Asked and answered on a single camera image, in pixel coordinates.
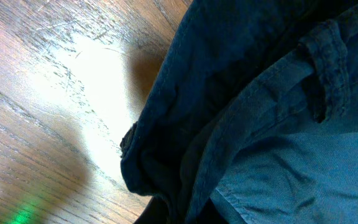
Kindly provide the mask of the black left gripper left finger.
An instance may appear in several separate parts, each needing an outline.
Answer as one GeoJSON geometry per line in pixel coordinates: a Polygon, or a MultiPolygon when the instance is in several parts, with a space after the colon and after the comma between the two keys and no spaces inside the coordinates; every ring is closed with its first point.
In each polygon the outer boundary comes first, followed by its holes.
{"type": "Polygon", "coordinates": [[[166,224],[168,217],[167,204],[158,197],[152,197],[134,224],[166,224]]]}

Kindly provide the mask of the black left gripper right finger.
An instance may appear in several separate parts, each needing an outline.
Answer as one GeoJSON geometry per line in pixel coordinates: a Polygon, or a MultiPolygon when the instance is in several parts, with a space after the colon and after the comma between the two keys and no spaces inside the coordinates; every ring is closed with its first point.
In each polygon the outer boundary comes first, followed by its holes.
{"type": "Polygon", "coordinates": [[[228,224],[228,222],[220,215],[212,200],[209,199],[196,218],[196,224],[228,224]]]}

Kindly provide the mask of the navy blue shorts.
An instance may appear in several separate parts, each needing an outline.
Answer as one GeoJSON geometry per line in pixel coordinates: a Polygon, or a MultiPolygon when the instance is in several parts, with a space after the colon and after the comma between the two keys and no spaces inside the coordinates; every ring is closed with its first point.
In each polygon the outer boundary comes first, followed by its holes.
{"type": "Polygon", "coordinates": [[[121,150],[167,223],[358,223],[358,1],[193,1],[121,150]]]}

